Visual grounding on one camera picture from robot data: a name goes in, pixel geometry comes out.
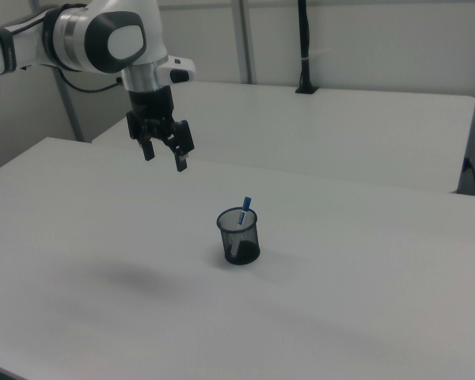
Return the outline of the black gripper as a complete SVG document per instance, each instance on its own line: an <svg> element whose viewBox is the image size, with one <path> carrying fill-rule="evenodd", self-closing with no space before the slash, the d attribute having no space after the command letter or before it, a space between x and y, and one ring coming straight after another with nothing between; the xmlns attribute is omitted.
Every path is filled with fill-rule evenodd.
<svg viewBox="0 0 475 380"><path fill-rule="evenodd" d="M129 91L128 95L131 101L131 111L126 115L129 134L138 140L145 160L155 157L152 136L164 139L174 154L178 172L187 169L188 154L194 150L194 142L188 121L174 122L171 87L145 93Z"/></svg>

